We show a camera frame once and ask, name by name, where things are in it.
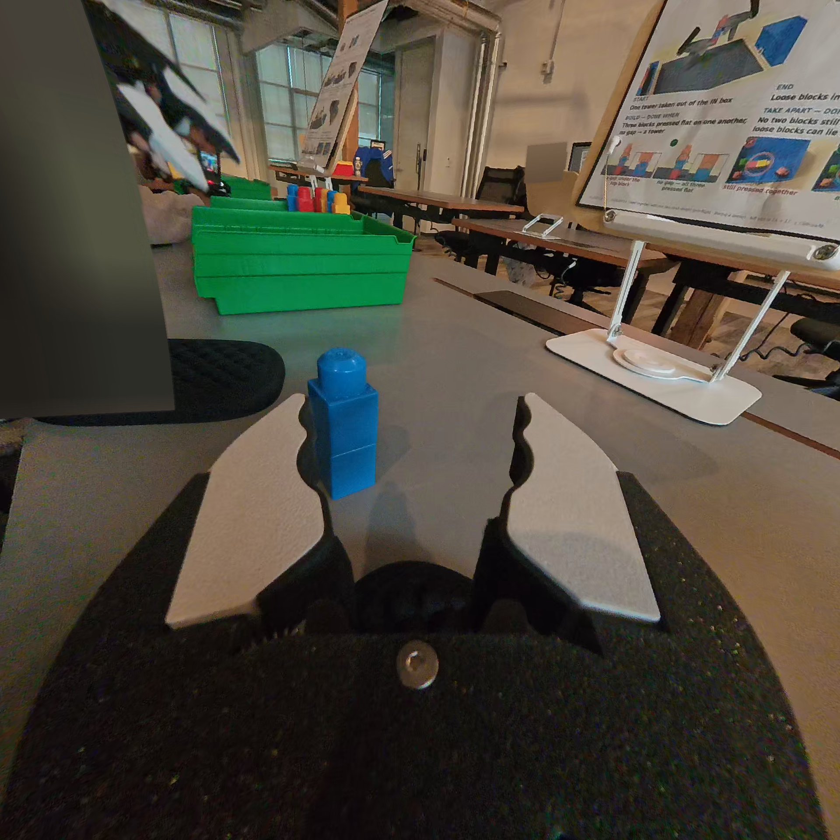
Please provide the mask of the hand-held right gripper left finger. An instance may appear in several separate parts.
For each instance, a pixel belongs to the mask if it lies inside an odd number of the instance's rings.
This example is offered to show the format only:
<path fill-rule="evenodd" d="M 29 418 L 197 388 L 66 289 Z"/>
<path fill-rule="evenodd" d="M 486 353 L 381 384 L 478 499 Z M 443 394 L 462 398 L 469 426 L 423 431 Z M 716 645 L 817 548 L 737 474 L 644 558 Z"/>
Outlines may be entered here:
<path fill-rule="evenodd" d="M 307 399 L 297 393 L 243 432 L 210 468 L 165 615 L 183 629 L 247 617 L 283 631 L 316 602 L 354 610 L 354 576 L 322 491 L 301 474 Z"/>

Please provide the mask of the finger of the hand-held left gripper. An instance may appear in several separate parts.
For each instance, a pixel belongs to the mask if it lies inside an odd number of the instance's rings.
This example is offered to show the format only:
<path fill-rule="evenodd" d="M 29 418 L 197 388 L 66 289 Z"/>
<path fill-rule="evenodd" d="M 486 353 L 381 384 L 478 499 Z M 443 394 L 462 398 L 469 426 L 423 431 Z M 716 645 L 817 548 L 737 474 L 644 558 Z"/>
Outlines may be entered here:
<path fill-rule="evenodd" d="M 232 161 L 240 162 L 223 121 L 174 66 L 163 69 L 163 112 L 175 132 L 189 139 L 198 150 L 225 154 Z"/>
<path fill-rule="evenodd" d="M 166 122 L 158 104 L 149 96 L 142 83 L 119 84 L 119 101 L 129 108 L 129 116 L 138 126 L 138 132 L 149 146 L 158 163 L 174 165 L 176 170 L 195 189 L 206 193 L 207 179 L 200 161 L 190 152 L 181 137 Z"/>

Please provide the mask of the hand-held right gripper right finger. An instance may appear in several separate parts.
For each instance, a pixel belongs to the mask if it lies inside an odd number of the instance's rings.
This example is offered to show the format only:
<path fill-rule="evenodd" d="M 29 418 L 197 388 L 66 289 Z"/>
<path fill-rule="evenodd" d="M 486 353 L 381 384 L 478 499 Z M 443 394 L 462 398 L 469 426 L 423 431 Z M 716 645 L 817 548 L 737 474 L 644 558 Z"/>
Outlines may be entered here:
<path fill-rule="evenodd" d="M 506 491 L 474 572 L 474 628 L 595 653 L 595 619 L 656 628 L 660 608 L 614 463 L 534 392 L 518 399 Z"/>

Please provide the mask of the blue mega block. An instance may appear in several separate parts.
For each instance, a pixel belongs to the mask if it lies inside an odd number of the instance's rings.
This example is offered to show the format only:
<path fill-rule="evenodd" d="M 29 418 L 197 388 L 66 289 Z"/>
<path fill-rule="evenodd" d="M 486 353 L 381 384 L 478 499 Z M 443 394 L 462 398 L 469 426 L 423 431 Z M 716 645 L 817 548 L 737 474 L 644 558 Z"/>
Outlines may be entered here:
<path fill-rule="evenodd" d="M 379 395 L 368 383 L 360 353 L 325 351 L 318 358 L 316 378 L 308 382 L 308 398 L 322 457 L 336 458 L 376 443 Z"/>
<path fill-rule="evenodd" d="M 331 454 L 325 444 L 316 444 L 318 470 L 329 496 L 338 500 L 375 484 L 376 443 Z"/>

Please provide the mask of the green plastic bin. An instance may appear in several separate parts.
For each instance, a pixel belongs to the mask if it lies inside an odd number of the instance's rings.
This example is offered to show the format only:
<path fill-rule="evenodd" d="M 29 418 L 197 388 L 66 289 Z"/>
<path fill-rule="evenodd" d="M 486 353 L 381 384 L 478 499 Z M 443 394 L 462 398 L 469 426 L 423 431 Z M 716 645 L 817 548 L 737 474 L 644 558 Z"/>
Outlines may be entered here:
<path fill-rule="evenodd" d="M 415 236 L 377 219 L 352 213 L 289 213 L 197 206 L 192 245 L 201 255 L 410 254 Z"/>
<path fill-rule="evenodd" d="M 217 173 L 208 175 L 206 182 L 212 207 L 274 212 L 288 210 L 287 201 L 273 197 L 267 182 Z"/>
<path fill-rule="evenodd" d="M 388 274 L 407 272 L 412 251 L 395 254 L 349 253 L 277 255 L 211 255 L 195 252 L 194 275 L 220 277 L 286 277 Z"/>
<path fill-rule="evenodd" d="M 194 278 L 201 298 L 219 314 L 295 312 L 399 305 L 406 272 Z"/>

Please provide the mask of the cluster of mega block towers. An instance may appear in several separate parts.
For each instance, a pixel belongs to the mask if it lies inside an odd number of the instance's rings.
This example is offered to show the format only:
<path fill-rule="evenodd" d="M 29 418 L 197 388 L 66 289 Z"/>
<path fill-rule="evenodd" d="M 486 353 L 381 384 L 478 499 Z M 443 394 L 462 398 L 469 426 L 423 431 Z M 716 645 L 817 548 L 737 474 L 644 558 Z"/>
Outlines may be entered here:
<path fill-rule="evenodd" d="M 342 192 L 325 187 L 311 188 L 305 185 L 287 185 L 287 210 L 289 212 L 350 215 L 348 197 Z"/>

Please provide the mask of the wooden top desk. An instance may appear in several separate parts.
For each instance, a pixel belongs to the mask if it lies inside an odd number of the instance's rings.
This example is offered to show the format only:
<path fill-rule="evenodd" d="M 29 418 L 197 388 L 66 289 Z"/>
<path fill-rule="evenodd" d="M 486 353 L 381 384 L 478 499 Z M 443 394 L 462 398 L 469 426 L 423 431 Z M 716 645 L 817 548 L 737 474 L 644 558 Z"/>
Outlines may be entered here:
<path fill-rule="evenodd" d="M 269 164 L 268 169 L 270 172 L 273 172 L 275 179 L 278 182 L 309 185 L 312 188 L 325 186 L 329 189 L 335 189 L 336 185 L 361 185 L 369 181 L 368 178 L 363 176 L 312 174 L 308 171 L 297 170 L 293 167 L 287 167 L 277 164 Z"/>
<path fill-rule="evenodd" d="M 566 223 L 548 237 L 543 236 L 546 224 L 527 228 L 520 218 L 460 218 L 454 224 L 467 233 L 467 265 L 476 266 L 485 256 L 485 271 L 491 275 L 500 258 L 529 265 L 549 274 L 552 296 L 569 288 L 568 302 L 591 311 L 585 294 L 620 287 L 631 256 L 628 239 L 571 229 Z"/>
<path fill-rule="evenodd" d="M 393 225 L 403 229 L 404 217 L 416 223 L 455 224 L 465 218 L 519 218 L 526 210 L 519 205 L 483 201 L 424 191 L 400 191 L 384 187 L 362 185 L 354 198 L 358 210 L 371 210 L 392 217 Z"/>

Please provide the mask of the black textured wrist rest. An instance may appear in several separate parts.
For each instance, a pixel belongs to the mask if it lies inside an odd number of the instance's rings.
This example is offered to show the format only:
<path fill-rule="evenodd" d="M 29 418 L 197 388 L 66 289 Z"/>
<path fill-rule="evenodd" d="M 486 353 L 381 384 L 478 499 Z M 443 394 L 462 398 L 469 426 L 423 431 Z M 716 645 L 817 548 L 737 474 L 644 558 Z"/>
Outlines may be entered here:
<path fill-rule="evenodd" d="M 231 421 L 269 408 L 286 366 L 262 343 L 218 339 L 168 340 L 175 405 L 171 411 L 40 417 L 42 424 L 114 427 Z"/>

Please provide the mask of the illustrated instruction sheet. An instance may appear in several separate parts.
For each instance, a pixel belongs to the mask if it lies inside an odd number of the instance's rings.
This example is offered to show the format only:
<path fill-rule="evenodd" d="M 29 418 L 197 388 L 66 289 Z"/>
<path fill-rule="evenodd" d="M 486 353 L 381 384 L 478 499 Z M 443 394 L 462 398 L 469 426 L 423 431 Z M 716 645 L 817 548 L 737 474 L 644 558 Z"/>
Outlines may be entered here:
<path fill-rule="evenodd" d="M 309 175 L 327 178 L 333 174 L 347 133 L 358 76 L 388 4 L 369 4 L 349 16 L 341 28 L 297 158 L 299 169 Z"/>
<path fill-rule="evenodd" d="M 664 2 L 579 207 L 838 240 L 839 2 Z"/>

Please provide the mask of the white document stand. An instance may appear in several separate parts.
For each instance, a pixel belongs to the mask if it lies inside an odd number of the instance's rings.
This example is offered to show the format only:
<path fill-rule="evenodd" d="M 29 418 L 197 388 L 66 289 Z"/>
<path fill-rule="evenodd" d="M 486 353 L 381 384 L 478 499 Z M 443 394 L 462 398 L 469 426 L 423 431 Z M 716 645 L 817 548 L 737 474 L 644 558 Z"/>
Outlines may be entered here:
<path fill-rule="evenodd" d="M 602 221 L 609 232 L 633 238 L 631 257 L 608 329 L 589 329 L 554 338 L 546 343 L 547 349 L 629 391 L 708 425 L 730 424 L 761 398 L 756 387 L 730 377 L 729 372 L 790 274 L 838 273 L 837 239 L 743 233 L 613 208 L 603 212 Z M 715 366 L 691 362 L 624 334 L 623 306 L 644 247 L 649 243 L 676 246 L 686 250 L 689 257 L 722 257 L 724 266 L 748 268 L 756 264 L 777 270 L 759 312 L 732 352 Z"/>

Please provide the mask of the white door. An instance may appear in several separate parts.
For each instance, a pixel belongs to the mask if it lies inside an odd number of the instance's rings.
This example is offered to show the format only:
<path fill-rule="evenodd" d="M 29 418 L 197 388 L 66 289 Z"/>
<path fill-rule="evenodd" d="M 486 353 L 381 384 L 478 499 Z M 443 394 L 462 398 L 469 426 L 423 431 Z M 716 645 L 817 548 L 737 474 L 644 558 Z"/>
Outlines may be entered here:
<path fill-rule="evenodd" d="M 401 191 L 455 195 L 459 150 L 452 81 L 451 29 L 395 52 L 395 186 Z"/>

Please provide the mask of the black office chair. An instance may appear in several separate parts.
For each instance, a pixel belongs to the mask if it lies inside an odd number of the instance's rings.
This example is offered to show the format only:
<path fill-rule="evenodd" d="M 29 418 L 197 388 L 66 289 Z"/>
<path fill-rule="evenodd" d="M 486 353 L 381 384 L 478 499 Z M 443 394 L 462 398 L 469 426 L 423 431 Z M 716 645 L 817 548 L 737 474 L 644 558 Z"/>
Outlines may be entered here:
<path fill-rule="evenodd" d="M 468 267 L 477 268 L 481 257 L 495 260 L 495 265 L 498 263 L 498 246 L 501 240 L 497 237 L 459 227 L 437 232 L 434 240 L 442 246 L 447 256 L 454 257 L 456 262 Z"/>
<path fill-rule="evenodd" d="M 476 190 L 476 200 L 524 207 L 526 203 L 525 170 L 485 166 Z"/>
<path fill-rule="evenodd" d="M 839 362 L 839 326 L 802 318 L 791 325 L 791 334 L 806 344 L 806 351 Z M 807 391 L 839 400 L 839 369 L 822 380 L 774 374 L 773 378 L 805 388 Z"/>

